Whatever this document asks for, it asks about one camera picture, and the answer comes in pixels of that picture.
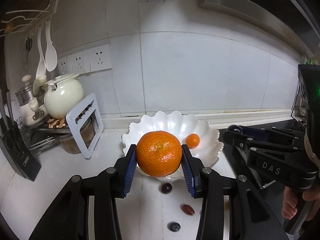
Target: fluted white bowl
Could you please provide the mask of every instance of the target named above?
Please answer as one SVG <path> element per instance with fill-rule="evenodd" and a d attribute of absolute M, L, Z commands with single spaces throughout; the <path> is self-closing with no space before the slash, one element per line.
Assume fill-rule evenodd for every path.
<path fill-rule="evenodd" d="M 217 160 L 218 154 L 222 151 L 224 144 L 219 142 L 219 131 L 211 129 L 208 120 L 198 120 L 194 114 L 182 115 L 179 111 L 165 114 L 158 111 L 155 116 L 143 115 L 139 123 L 130 123 L 129 133 L 122 135 L 124 143 L 124 155 L 127 154 L 130 145 L 137 144 L 141 137 L 151 131 L 166 131 L 178 138 L 181 144 L 185 143 L 186 137 L 192 133 L 200 137 L 199 145 L 190 149 L 193 157 L 202 160 L 205 167 L 211 167 Z M 173 181 L 183 178 L 181 166 L 178 170 L 164 178 L 162 181 Z"/>

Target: human hand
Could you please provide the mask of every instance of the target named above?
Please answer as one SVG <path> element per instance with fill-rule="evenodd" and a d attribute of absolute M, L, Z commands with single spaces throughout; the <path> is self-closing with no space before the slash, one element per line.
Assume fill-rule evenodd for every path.
<path fill-rule="evenodd" d="M 315 201 L 315 204 L 311 208 L 306 221 L 310 221 L 314 218 L 320 207 L 320 185 L 313 185 L 311 189 L 305 191 L 302 194 L 302 198 L 306 201 Z M 282 216 L 286 219 L 292 219 L 297 214 L 297 195 L 289 187 L 284 189 L 284 198 L 282 203 Z"/>

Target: beige strap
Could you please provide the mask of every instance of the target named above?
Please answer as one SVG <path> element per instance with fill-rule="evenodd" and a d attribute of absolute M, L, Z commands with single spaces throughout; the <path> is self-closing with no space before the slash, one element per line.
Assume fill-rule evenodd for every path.
<path fill-rule="evenodd" d="M 307 130 L 306 130 L 306 134 L 304 136 L 304 147 L 305 147 L 305 150 L 307 152 L 309 159 L 318 167 L 319 177 L 320 177 L 320 160 L 312 151 L 311 144 L 309 142 L 309 138 L 308 138 L 308 134 L 307 134 Z"/>

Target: pot lid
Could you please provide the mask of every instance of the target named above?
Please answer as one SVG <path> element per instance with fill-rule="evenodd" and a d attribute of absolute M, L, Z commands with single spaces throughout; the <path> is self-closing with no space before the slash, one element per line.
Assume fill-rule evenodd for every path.
<path fill-rule="evenodd" d="M 23 94 L 25 92 L 28 92 L 28 91 L 32 90 L 33 85 L 31 84 L 30 80 L 31 80 L 31 75 L 23 76 L 22 82 L 24 82 L 25 85 L 22 88 L 20 88 L 18 90 L 18 92 L 16 92 L 16 95 L 20 95 L 20 94 Z"/>
<path fill-rule="evenodd" d="M 49 86 L 49 84 L 57 84 L 63 80 L 66 80 L 68 78 L 76 78 L 77 76 L 79 76 L 80 74 L 74 74 L 74 73 L 71 73 L 71 74 L 64 74 L 62 76 L 58 76 L 55 78 L 55 80 L 51 79 L 49 81 L 47 81 L 42 87 L 47 87 Z"/>

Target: ribbed blue pad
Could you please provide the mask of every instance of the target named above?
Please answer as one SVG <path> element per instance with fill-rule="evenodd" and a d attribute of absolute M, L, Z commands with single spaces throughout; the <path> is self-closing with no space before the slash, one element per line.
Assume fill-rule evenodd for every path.
<path fill-rule="evenodd" d="M 189 166 L 189 163 L 187 161 L 187 158 L 186 158 L 184 151 L 182 151 L 181 166 L 182 166 L 183 175 L 184 175 L 184 179 L 186 181 L 188 192 L 191 194 L 192 197 L 194 197 L 196 194 L 195 179 L 194 179 L 194 176 L 191 172 L 191 169 L 190 169 L 190 166 Z"/>
<path fill-rule="evenodd" d="M 132 153 L 130 157 L 130 161 L 127 167 L 127 170 L 125 172 L 124 176 L 124 191 L 123 195 L 126 197 L 127 194 L 130 192 L 133 177 L 134 177 L 134 172 L 136 171 L 137 167 L 137 160 L 136 160 L 136 150 L 134 149 L 134 152 Z"/>

